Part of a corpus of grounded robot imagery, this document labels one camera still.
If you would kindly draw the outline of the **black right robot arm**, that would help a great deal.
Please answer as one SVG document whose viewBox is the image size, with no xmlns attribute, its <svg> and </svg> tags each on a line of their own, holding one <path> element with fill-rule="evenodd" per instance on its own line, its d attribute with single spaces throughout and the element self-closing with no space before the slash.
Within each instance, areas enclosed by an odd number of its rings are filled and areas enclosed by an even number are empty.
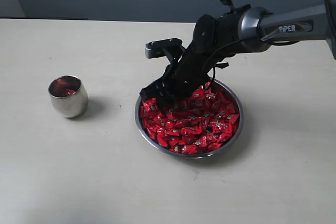
<svg viewBox="0 0 336 224">
<path fill-rule="evenodd" d="M 160 78 L 140 91 L 143 101 L 154 98 L 164 108 L 190 97 L 212 80 L 210 70 L 225 68 L 224 59 L 236 54 L 264 52 L 271 46 L 308 40 L 324 40 L 335 52 L 335 0 L 283 14 L 248 4 L 235 7 L 232 0 L 220 2 L 229 12 L 219 18 L 200 17 L 188 47 L 178 38 L 146 44 L 147 58 L 166 57 L 169 64 Z"/>
</svg>

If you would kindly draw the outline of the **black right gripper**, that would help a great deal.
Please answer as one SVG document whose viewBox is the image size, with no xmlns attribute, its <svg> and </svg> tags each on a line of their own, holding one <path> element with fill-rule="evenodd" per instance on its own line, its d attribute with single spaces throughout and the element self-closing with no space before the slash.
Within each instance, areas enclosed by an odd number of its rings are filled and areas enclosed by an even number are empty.
<svg viewBox="0 0 336 224">
<path fill-rule="evenodd" d="M 209 81 L 207 73 L 223 60 L 219 52 L 199 53 L 193 41 L 184 51 L 176 67 L 166 77 L 160 77 L 140 91 L 142 100 L 156 99 L 159 109 L 188 98 L 201 85 Z"/>
</svg>

